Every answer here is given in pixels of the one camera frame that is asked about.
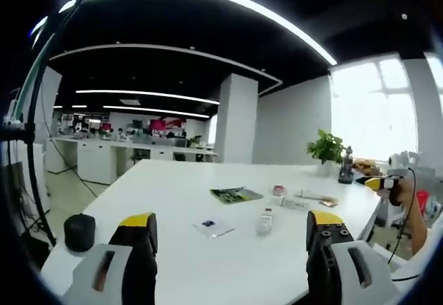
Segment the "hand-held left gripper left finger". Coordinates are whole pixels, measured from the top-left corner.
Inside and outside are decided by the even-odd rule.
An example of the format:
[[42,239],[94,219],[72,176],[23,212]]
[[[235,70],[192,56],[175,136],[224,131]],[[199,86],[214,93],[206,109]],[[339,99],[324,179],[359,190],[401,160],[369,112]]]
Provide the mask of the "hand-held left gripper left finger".
[[73,270],[64,304],[154,304],[157,222],[153,212],[123,219],[108,243],[86,252]]

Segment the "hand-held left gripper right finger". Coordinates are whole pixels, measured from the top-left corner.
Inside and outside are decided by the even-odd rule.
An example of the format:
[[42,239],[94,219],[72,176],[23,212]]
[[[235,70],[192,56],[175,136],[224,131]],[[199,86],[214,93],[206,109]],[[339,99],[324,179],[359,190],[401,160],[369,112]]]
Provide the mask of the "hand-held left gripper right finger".
[[335,214],[307,213],[306,251],[311,304],[392,304],[399,295],[387,262]]

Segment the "person's right hand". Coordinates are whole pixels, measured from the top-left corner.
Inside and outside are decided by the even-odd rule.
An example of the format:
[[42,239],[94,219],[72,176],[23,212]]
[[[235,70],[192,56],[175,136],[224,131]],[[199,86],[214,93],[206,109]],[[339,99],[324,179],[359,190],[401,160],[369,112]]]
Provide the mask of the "person's right hand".
[[392,194],[400,205],[410,206],[414,199],[413,184],[406,178],[400,178],[391,189],[379,190],[377,194],[384,199],[389,199]]

